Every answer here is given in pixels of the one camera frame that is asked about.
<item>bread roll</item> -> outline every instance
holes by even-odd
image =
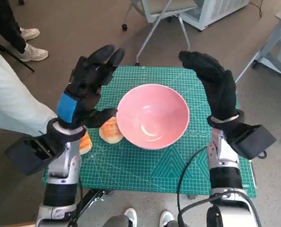
[[[114,144],[122,140],[123,135],[119,131],[116,117],[111,117],[99,129],[99,136],[107,143]]]
[[[90,135],[88,132],[85,133],[83,138],[80,139],[80,144],[79,144],[79,153],[81,155],[84,155],[88,153],[93,147]]]

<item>floor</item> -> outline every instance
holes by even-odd
[[[135,56],[151,26],[133,11],[128,31],[121,24],[128,0],[26,0],[19,6],[11,0],[15,16],[22,27],[37,27],[41,35],[32,41],[45,48],[50,57],[32,62],[35,73],[23,68],[8,56],[6,60],[30,92],[55,110],[71,69],[80,55],[87,56],[102,45],[113,43],[126,49],[124,65],[133,65]],[[274,17],[281,0],[265,0],[263,17],[252,5],[210,25],[199,33],[186,25],[191,50],[206,52],[233,71],[235,78],[261,48],[278,23]],[[0,41],[9,47],[1,37]],[[179,22],[162,21],[149,41],[140,63],[145,66],[181,67],[178,52],[186,49]],[[258,197],[254,204],[264,227],[281,226],[281,75],[263,66],[249,69],[237,84],[238,98],[249,124],[263,124],[278,139],[269,149],[269,157],[254,160]],[[24,177],[4,157],[3,151],[20,135],[0,130],[0,226],[34,220],[42,200],[42,173]],[[102,226],[112,215],[125,208],[137,210],[139,226],[158,226],[163,209],[177,215],[175,194],[116,191],[96,203],[81,217],[80,226]],[[189,200],[183,196],[182,204]],[[195,208],[185,216],[191,226],[204,226],[208,205]]]

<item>chair leg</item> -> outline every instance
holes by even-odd
[[[153,32],[155,31],[156,27],[158,26],[159,22],[161,21],[161,18],[163,18],[163,15],[166,11],[166,9],[168,8],[168,6],[170,5],[171,3],[171,0],[168,0],[168,3],[167,5],[165,6],[165,8],[163,9],[162,13],[158,16],[158,18],[156,19],[154,25],[153,25],[153,28],[151,29],[149,35],[147,36],[147,38],[145,39],[145,42],[142,44],[139,52],[137,53],[136,55],[136,64],[137,66],[139,66],[139,56],[141,55],[141,52],[144,50],[146,44],[148,43],[149,39],[151,38]]]
[[[31,70],[32,72],[34,72],[34,69],[32,69],[29,65],[27,65],[25,62],[23,62],[22,60],[20,60],[17,56],[15,56],[12,52],[10,52],[8,49],[6,49],[6,47],[2,46],[1,44],[0,44],[0,51],[6,52],[6,53],[9,54],[11,57],[13,57],[15,60],[17,60],[19,63],[21,63],[21,64],[24,65],[26,68],[28,68],[29,70]]]
[[[179,19],[179,22],[180,22],[180,25],[181,25],[184,37],[185,37],[186,42],[187,42],[187,50],[189,51],[189,49],[191,48],[191,44],[189,43],[186,27],[184,27],[184,23],[183,23],[183,20],[182,20],[180,14],[178,14],[178,19]]]
[[[130,12],[131,12],[132,7],[133,7],[133,4],[131,3],[131,4],[129,5],[129,8],[128,8],[127,12],[126,12],[125,20],[124,20],[124,22],[123,22],[123,24],[122,24],[122,26],[121,26],[121,27],[122,27],[122,30],[124,30],[124,31],[127,31],[127,29],[128,29],[128,26],[127,26],[127,24],[128,24],[128,16],[129,16],[129,14],[130,14]]]

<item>black cable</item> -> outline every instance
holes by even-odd
[[[195,154],[192,155],[192,157],[190,158],[190,160],[188,161],[188,163],[186,164],[181,176],[180,176],[180,179],[179,179],[179,184],[178,184],[178,188],[177,188],[177,206],[178,206],[178,226],[179,227],[185,227],[185,224],[184,224],[184,221],[183,221],[183,217],[182,217],[182,214],[185,213],[186,211],[188,211],[189,209],[195,207],[195,206],[199,206],[201,204],[204,204],[204,203],[207,203],[207,202],[212,202],[214,200],[217,200],[217,199],[221,199],[223,195],[227,195],[227,194],[232,194],[232,193],[236,193],[236,194],[239,194],[241,195],[248,203],[249,205],[251,206],[254,214],[255,214],[255,219],[257,221],[257,224],[259,227],[262,227],[262,224],[261,224],[261,221],[260,221],[260,218],[259,218],[259,215],[258,215],[258,212],[253,204],[253,202],[250,200],[250,198],[242,193],[242,192],[239,192],[239,191],[235,191],[235,190],[232,190],[232,191],[226,191],[226,192],[223,192],[221,194],[218,194],[218,195],[214,195],[214,196],[211,196],[209,197],[208,199],[205,199],[205,200],[201,200],[201,201],[198,201],[198,202],[195,202],[195,203],[192,203],[190,205],[187,205],[185,208],[183,208],[182,210],[180,209],[180,201],[179,201],[179,193],[180,193],[180,188],[181,188],[181,185],[182,185],[182,181],[183,181],[183,178],[184,178],[184,175],[189,167],[189,165],[191,164],[191,162],[194,160],[194,158],[196,157],[196,155],[198,155],[201,151],[203,151],[206,147],[203,147],[201,148],[200,150],[198,150]]]
[[[263,3],[263,1],[264,0],[261,0],[260,6],[257,6],[256,4],[254,4],[252,2],[249,3],[249,4],[253,5],[253,6],[256,6],[259,9],[259,16],[260,16],[260,18],[262,18],[262,16],[263,16],[263,12],[262,12],[262,3]]]
[[[263,151],[263,156],[262,156],[262,155],[258,155],[257,158],[259,158],[259,159],[266,159],[266,158],[267,158],[267,152],[266,152],[266,150]]]
[[[218,194],[218,195],[215,195],[215,196],[211,196],[211,197],[208,198],[208,199],[201,200],[201,201],[198,201],[198,202],[194,202],[194,203],[192,203],[192,204],[186,206],[185,208],[183,208],[183,209],[181,210],[181,212],[178,213],[178,225],[179,225],[179,227],[185,227],[184,222],[183,222],[183,218],[182,218],[182,214],[183,214],[184,212],[188,211],[189,209],[191,209],[191,208],[193,208],[193,207],[196,207],[196,206],[199,206],[199,205],[201,205],[201,204],[204,204],[204,203],[206,203],[206,202],[212,202],[212,201],[221,199],[221,197],[222,197],[223,195],[232,194],[232,193],[241,195],[241,196],[249,203],[249,205],[251,206],[251,208],[252,208],[252,210],[253,210],[253,212],[254,212],[254,214],[255,214],[255,219],[256,219],[256,221],[257,221],[257,225],[258,225],[259,227],[262,227],[262,224],[261,224],[261,221],[260,221],[258,212],[257,212],[257,210],[256,210],[256,208],[255,208],[253,202],[250,200],[250,198],[249,198],[246,194],[244,194],[244,193],[242,193],[242,192],[239,192],[239,191],[235,191],[235,190],[226,191],[226,192],[223,192],[223,193],[221,193],[221,194]]]
[[[178,183],[178,188],[177,188],[177,206],[178,206],[178,211],[180,212],[180,200],[179,200],[179,194],[180,194],[180,189],[181,189],[181,185],[182,185],[182,181],[183,181],[183,178],[184,178],[184,175],[186,174],[187,172],[187,169],[188,169],[188,166],[191,164],[191,162],[193,161],[193,159],[201,152],[203,151],[205,148],[207,148],[207,146],[201,148],[200,150],[196,151],[195,154],[192,155],[192,157],[190,158],[190,160],[188,161],[188,163],[186,164],[186,166],[184,167],[183,171],[182,171],[182,174],[180,176],[180,179],[179,179],[179,183]]]
[[[76,215],[75,215],[75,218],[74,218],[74,224],[75,226],[77,226],[77,221],[80,217],[80,213],[82,212],[82,209],[83,209],[83,198],[84,198],[84,193],[83,193],[83,184],[82,184],[82,180],[81,178],[79,177],[78,179],[78,185],[79,185],[79,191],[80,191],[80,208],[77,210],[76,212]]]

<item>white shoe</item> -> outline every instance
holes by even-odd
[[[166,226],[170,221],[173,221],[174,217],[171,212],[164,211],[160,216],[159,227]]]
[[[23,62],[26,61],[42,61],[48,57],[48,51],[35,48],[30,44],[26,44],[25,52],[18,53],[18,57]]]
[[[30,29],[20,28],[20,31],[21,31],[21,36],[23,39],[25,39],[25,41],[34,39],[38,37],[38,35],[40,34],[40,30],[38,30],[37,28],[30,28]]]
[[[124,215],[126,215],[133,222],[133,227],[137,226],[137,214],[133,208],[128,208],[124,212]]]

